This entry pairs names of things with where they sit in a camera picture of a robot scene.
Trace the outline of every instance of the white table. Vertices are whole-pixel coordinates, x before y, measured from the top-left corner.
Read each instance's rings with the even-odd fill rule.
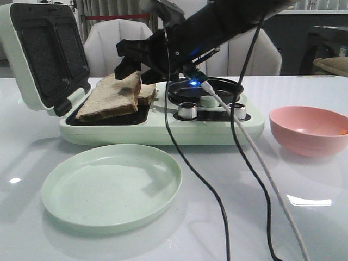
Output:
[[[309,105],[348,114],[348,78],[246,77],[244,93],[265,117],[256,141],[303,236],[312,260],[348,260],[348,149],[323,159],[282,148],[268,122],[271,109]],[[81,234],[44,209],[40,188],[62,161],[88,146],[65,141],[59,118],[31,111],[14,79],[0,79],[0,259],[225,260],[220,210],[210,191],[185,166],[172,146],[159,147],[182,167],[183,184],[159,218],[122,234]],[[303,260],[296,238],[249,146],[244,149],[269,189],[272,236],[284,261]],[[266,243],[264,195],[234,146],[185,146],[183,152],[226,205],[232,260],[271,260]],[[293,202],[288,196],[315,200]]]

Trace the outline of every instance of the light green plate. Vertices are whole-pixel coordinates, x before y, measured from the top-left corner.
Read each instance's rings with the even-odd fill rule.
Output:
[[[94,148],[58,165],[42,186],[42,201],[76,228],[122,232],[155,219],[182,181],[178,163],[157,148],[119,144]]]

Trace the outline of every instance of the white chair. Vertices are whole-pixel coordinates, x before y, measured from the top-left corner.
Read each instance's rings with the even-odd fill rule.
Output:
[[[220,51],[201,64],[208,76],[239,76],[255,30],[240,34],[221,45]],[[260,31],[246,76],[279,75],[282,57],[267,33]]]
[[[93,25],[84,44],[90,76],[104,77],[114,72],[122,60],[116,48],[122,39],[142,40],[151,35],[149,27],[137,21],[117,19]]]

